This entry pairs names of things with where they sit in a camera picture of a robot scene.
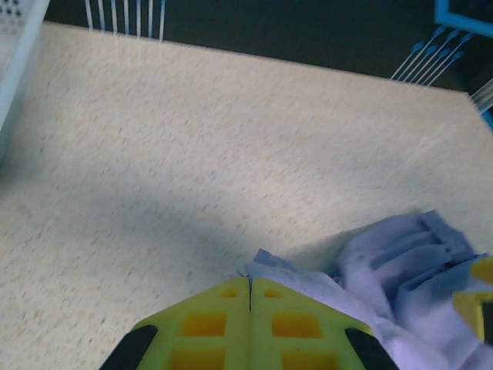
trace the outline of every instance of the yellow robot part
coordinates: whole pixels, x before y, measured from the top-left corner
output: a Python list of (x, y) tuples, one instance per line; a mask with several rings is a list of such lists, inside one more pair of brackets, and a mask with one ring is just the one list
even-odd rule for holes
[[(475, 262), (471, 275), (493, 285), (493, 257)], [(493, 292), (461, 291), (454, 294), (453, 304), (479, 340), (493, 345)]]
[(250, 288), (235, 278), (138, 323), (157, 334), (138, 370), (250, 369)]
[(269, 279), (239, 277), (141, 321), (101, 370), (397, 370), (370, 328)]

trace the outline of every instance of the yellow plastic part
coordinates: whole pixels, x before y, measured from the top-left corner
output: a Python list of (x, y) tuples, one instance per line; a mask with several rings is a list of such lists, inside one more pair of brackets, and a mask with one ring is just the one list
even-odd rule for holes
[(269, 279), (253, 280), (252, 369), (364, 370), (346, 328), (370, 328)]
[(493, 292), (462, 291), (454, 294), (454, 308), (469, 325), (480, 341), (485, 341), (485, 321), (481, 304), (493, 302)]
[(158, 328), (138, 370), (364, 370), (344, 330), (364, 323), (268, 279), (235, 278), (134, 329)]
[(493, 256), (474, 263), (471, 266), (471, 274), (478, 280), (493, 285)]
[[(471, 275), (493, 285), (493, 257), (488, 257), (471, 266)], [(454, 308), (465, 320), (480, 341), (485, 341), (485, 320), (482, 303), (493, 302), (491, 291), (461, 291), (454, 294)]]
[(250, 289), (235, 278), (138, 323), (158, 332), (138, 370), (250, 368)]

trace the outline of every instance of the lavender cloth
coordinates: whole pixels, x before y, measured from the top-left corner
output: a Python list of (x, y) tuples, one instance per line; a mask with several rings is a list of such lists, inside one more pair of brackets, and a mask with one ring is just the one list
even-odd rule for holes
[(485, 257), (432, 211), (383, 220), (355, 237), (332, 277), (264, 250), (246, 274), (366, 322), (401, 370), (491, 370), (493, 348), (474, 336), (451, 302), (454, 291), (493, 291), (469, 274)]

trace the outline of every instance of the square hole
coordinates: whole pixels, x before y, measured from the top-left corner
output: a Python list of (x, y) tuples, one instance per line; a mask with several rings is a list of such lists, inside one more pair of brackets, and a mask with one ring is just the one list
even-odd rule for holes
[(265, 298), (284, 298), (284, 295), (274, 289), (266, 289), (263, 293)]
[(173, 349), (163, 370), (224, 370), (225, 348)]
[(179, 335), (183, 337), (223, 337), (226, 331), (226, 312), (193, 312), (183, 320)]
[(322, 338), (317, 318), (306, 312), (277, 312), (272, 317), (274, 337)]
[(338, 370), (337, 356), (329, 351), (310, 351), (297, 348), (281, 353), (283, 370)]
[(234, 289), (227, 289), (219, 295), (221, 298), (235, 298), (236, 291)]

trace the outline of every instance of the white plastic basket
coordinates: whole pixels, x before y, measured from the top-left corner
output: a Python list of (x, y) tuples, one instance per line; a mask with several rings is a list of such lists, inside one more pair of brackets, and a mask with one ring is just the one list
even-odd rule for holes
[(0, 164), (39, 63), (40, 28), (49, 0), (0, 0)]

